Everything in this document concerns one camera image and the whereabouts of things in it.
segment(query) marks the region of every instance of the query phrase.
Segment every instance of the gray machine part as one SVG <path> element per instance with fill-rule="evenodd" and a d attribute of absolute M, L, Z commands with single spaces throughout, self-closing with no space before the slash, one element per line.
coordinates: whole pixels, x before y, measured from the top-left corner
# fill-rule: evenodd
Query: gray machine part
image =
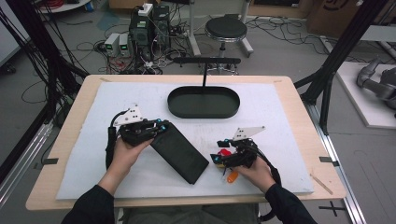
<path fill-rule="evenodd" d="M 381 60 L 376 58 L 363 67 L 358 74 L 356 83 L 359 87 L 375 93 L 376 97 L 383 100 L 388 107 L 396 109 L 396 67 L 385 70 L 379 83 L 371 80 L 371 76 L 380 63 Z"/>

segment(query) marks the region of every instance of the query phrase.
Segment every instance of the stool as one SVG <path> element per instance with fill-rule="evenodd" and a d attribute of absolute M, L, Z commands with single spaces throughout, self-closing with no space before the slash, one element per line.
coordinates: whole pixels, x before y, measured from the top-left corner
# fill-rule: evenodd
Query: stool
<path fill-rule="evenodd" d="M 244 23 L 238 19 L 227 16 L 211 19 L 205 26 L 206 35 L 221 42 L 219 58 L 224 58 L 226 42 L 239 42 L 245 38 L 247 32 L 248 28 Z M 222 71 L 226 71 L 237 75 L 236 67 L 235 70 L 230 70 L 225 68 L 223 64 L 217 64 L 216 68 L 208 69 L 208 71 L 213 70 L 218 70 L 219 74 L 221 74 Z"/>

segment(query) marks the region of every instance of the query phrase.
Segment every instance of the hand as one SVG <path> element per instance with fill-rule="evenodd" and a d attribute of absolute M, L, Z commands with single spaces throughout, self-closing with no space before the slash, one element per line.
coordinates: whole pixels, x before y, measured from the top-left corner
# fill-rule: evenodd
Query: hand
<path fill-rule="evenodd" d="M 117 190 L 122 180 L 129 174 L 131 167 L 143 151 L 153 139 L 141 143 L 136 147 L 131 147 L 121 138 L 117 139 L 115 148 L 113 162 L 111 162 L 105 175 L 99 181 L 98 185 L 103 189 L 107 190 L 111 195 Z"/>
<path fill-rule="evenodd" d="M 244 175 L 254 186 L 265 193 L 271 186 L 275 184 L 275 180 L 271 176 L 270 167 L 260 157 L 253 162 L 250 168 L 245 166 L 234 167 L 233 170 Z"/>

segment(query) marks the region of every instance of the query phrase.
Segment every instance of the oval black tray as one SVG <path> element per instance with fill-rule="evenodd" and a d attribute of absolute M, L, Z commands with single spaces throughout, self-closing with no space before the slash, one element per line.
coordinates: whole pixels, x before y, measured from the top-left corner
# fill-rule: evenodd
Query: oval black tray
<path fill-rule="evenodd" d="M 168 96 L 169 111 L 182 119 L 227 119 L 239 105 L 238 94 L 225 87 L 185 86 Z"/>

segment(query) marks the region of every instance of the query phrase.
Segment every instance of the power strip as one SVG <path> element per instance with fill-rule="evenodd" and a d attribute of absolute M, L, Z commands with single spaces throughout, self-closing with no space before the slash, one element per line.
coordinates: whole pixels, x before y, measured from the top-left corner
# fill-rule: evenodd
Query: power strip
<path fill-rule="evenodd" d="M 150 4 L 150 3 L 145 3 L 144 5 L 143 5 L 143 10 L 139 10 L 138 12 L 137 12 L 137 14 L 139 15 L 139 16 L 148 16 L 149 15 L 149 13 L 151 12 L 151 10 L 152 10 L 152 4 Z"/>

